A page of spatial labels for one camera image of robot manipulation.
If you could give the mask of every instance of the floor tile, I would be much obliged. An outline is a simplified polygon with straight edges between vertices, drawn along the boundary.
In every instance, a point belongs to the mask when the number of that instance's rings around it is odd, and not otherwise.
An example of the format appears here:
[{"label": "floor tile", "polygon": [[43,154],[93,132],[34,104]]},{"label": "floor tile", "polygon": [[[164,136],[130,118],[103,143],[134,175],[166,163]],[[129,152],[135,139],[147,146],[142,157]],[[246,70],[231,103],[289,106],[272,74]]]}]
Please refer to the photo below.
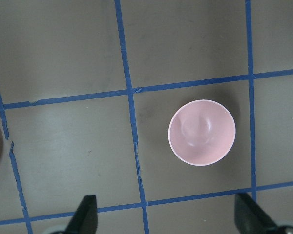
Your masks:
[{"label": "floor tile", "polygon": [[257,185],[293,181],[293,76],[255,81]]},{"label": "floor tile", "polygon": [[0,226],[0,234],[25,234],[27,228],[25,223],[9,224]]},{"label": "floor tile", "polygon": [[99,213],[97,234],[107,233],[144,233],[142,209]]},{"label": "floor tile", "polygon": [[123,0],[133,86],[247,74],[244,1]]},{"label": "floor tile", "polygon": [[278,224],[293,225],[293,186],[258,191],[257,202]]},{"label": "floor tile", "polygon": [[[134,96],[139,135],[139,162],[147,200],[166,199],[251,186],[250,114],[247,81]],[[188,165],[172,152],[167,132],[174,113],[197,99],[223,104],[236,122],[229,154],[205,167]]]},{"label": "floor tile", "polygon": [[254,71],[293,69],[293,0],[252,0]]},{"label": "floor tile", "polygon": [[8,110],[31,216],[140,201],[126,96]]},{"label": "floor tile", "polygon": [[0,221],[23,218],[19,193],[9,158],[11,142],[5,140],[0,120]]},{"label": "floor tile", "polygon": [[152,234],[239,233],[234,225],[234,196],[150,206],[147,211]]},{"label": "floor tile", "polygon": [[126,88],[113,1],[0,1],[5,103]]}]

